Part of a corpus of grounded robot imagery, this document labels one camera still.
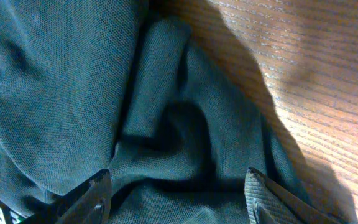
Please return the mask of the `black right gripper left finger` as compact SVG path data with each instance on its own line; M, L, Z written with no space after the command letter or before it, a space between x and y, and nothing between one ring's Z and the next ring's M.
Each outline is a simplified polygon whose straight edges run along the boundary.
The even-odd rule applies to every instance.
M109 219L111 175L102 169L22 224L103 224Z

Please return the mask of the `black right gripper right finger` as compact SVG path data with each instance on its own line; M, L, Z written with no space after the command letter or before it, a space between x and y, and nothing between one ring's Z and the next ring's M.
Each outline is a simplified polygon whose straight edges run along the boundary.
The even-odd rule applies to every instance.
M253 224L340 224L278 185L255 168L244 182L249 222Z

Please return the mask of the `black polo shirt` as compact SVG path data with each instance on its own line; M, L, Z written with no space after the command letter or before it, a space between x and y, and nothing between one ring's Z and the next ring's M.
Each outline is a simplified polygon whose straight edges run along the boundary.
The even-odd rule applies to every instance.
M110 223L249 223L255 168L307 202L190 34L147 1L0 0L0 200L30 216L108 169Z

